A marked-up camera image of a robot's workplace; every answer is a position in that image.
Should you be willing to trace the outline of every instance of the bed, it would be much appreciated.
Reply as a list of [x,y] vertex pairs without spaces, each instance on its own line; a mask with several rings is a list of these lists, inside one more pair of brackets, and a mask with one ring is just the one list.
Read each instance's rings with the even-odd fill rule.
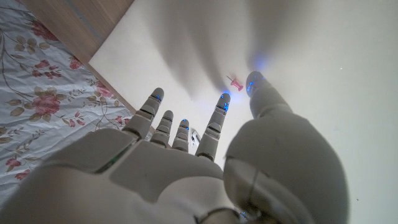
[[0,2],[0,51],[1,208],[42,160],[132,113],[18,0]]

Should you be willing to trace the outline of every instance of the red push pin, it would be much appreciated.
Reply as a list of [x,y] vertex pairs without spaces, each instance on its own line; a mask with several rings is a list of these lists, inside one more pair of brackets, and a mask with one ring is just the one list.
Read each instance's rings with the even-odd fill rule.
[[243,86],[240,85],[238,83],[238,81],[236,81],[236,78],[234,78],[234,80],[232,80],[232,78],[230,78],[229,76],[227,76],[229,78],[229,80],[231,80],[231,85],[236,86],[236,88],[238,88],[238,91],[241,91],[243,89]]

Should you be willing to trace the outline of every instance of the white wall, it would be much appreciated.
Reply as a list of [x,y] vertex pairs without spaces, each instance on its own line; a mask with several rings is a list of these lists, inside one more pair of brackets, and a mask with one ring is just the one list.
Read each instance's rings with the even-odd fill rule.
[[397,11],[396,0],[136,0],[90,63],[137,109],[162,87],[154,126],[172,109],[172,135],[183,118],[203,133],[228,90],[220,166],[251,119],[225,75],[260,70],[341,158],[351,223],[397,223]]

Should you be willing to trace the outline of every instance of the blue led light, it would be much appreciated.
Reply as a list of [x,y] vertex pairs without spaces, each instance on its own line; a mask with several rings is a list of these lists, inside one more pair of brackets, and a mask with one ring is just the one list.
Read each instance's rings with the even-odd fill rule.
[[229,103],[224,103],[224,110],[228,111],[228,108],[229,108]]

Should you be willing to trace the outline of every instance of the robotic hand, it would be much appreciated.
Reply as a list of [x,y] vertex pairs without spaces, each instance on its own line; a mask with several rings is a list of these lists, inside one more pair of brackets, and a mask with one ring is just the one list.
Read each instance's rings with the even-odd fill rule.
[[[346,223],[337,155],[259,72],[247,80],[254,120],[213,161],[230,97],[222,94],[195,155],[189,122],[166,149],[173,113],[143,141],[163,99],[157,88],[122,131],[99,130],[48,158],[0,212],[2,223]],[[236,207],[249,220],[239,218]]]

